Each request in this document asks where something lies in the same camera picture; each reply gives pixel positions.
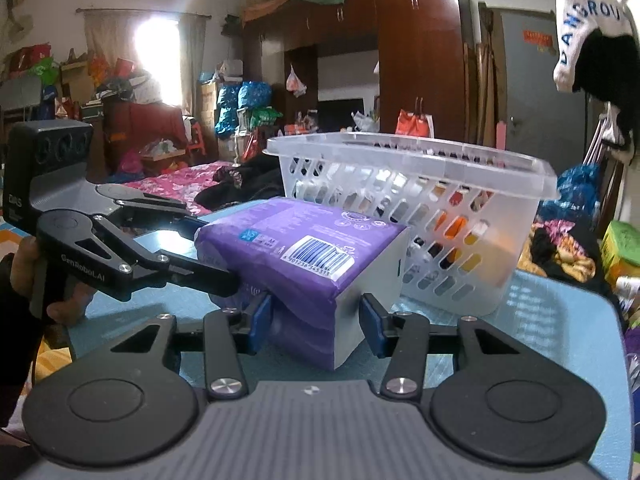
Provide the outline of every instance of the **finger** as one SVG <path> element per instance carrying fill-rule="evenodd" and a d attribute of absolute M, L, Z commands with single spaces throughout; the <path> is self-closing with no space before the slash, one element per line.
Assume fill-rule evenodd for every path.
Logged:
<path fill-rule="evenodd" d="M 31 297 L 35 264 L 40 257 L 38 244 L 33 236 L 23 238 L 11 265 L 11 286 L 24 298 Z"/>
<path fill-rule="evenodd" d="M 94 298 L 95 292 L 94 288 L 84 283 L 78 283 L 71 298 L 51 303 L 47 307 L 47 315 L 56 323 L 73 326 L 84 317 L 86 308 Z"/>

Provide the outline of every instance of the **purple package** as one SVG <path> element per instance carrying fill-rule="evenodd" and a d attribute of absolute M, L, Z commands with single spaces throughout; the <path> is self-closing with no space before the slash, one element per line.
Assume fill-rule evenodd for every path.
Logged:
<path fill-rule="evenodd" d="M 244 308 L 264 290 L 274 302 L 271 340 L 334 370 L 362 341 L 358 304 L 365 292 L 385 308 L 402 286 L 409 231 L 302 200 L 272 198 L 200 228 L 198 259 L 242 278 L 224 308 Z"/>

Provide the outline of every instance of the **white t-shirt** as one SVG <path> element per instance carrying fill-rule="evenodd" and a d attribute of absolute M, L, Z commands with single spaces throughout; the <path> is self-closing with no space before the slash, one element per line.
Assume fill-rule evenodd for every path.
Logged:
<path fill-rule="evenodd" d="M 633 34 L 617 0 L 556 0 L 556 26 L 560 59 L 554 81 L 561 92 L 573 91 L 575 63 L 589 34 L 597 28 L 612 38 Z"/>

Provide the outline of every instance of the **table surface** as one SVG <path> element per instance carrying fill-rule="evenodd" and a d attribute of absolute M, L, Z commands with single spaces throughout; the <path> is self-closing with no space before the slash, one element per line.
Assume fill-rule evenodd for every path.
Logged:
<path fill-rule="evenodd" d="M 229 211 L 203 218 L 213 220 Z M 151 251 L 163 248 L 195 257 L 193 242 L 175 232 L 153 232 L 137 240 Z M 178 322 L 188 322 L 201 320 L 214 309 L 217 306 L 207 294 L 171 284 L 139 290 L 127 303 L 98 293 L 87 309 L 86 319 L 69 329 L 69 337 L 75 355 L 82 356 L 158 314 L 169 312 Z M 394 309 L 419 312 L 434 324 L 453 325 L 457 321 L 453 314 L 407 298 L 401 298 Z M 501 304 L 483 319 L 599 391 L 606 405 L 607 423 L 590 462 L 610 480 L 627 480 L 632 457 L 632 412 L 622 334 L 610 303 L 590 292 L 517 270 Z M 241 356 L 241 362 L 252 388 L 260 380 L 347 379 L 370 380 L 379 388 L 388 359 L 376 359 L 363 342 L 333 372 L 305 365 L 271 344 L 257 356 Z M 202 354 L 183 354 L 180 374 L 191 384 L 202 386 Z M 451 374 L 450 356 L 430 356 L 425 386 L 436 386 Z"/>

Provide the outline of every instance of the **pink bedsheet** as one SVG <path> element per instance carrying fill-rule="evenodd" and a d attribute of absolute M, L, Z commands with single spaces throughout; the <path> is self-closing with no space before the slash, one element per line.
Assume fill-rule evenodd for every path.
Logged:
<path fill-rule="evenodd" d="M 193 203 L 193 199 L 203 189 L 217 184 L 212 179 L 213 174 L 222 166 L 228 165 L 229 162 L 219 160 L 211 164 L 201 164 L 200 166 L 185 168 L 166 175 L 152 176 L 137 182 L 129 182 L 126 186 L 135 187 L 145 193 L 181 200 L 187 204 L 187 208 L 191 213 L 202 216 L 210 211 Z"/>

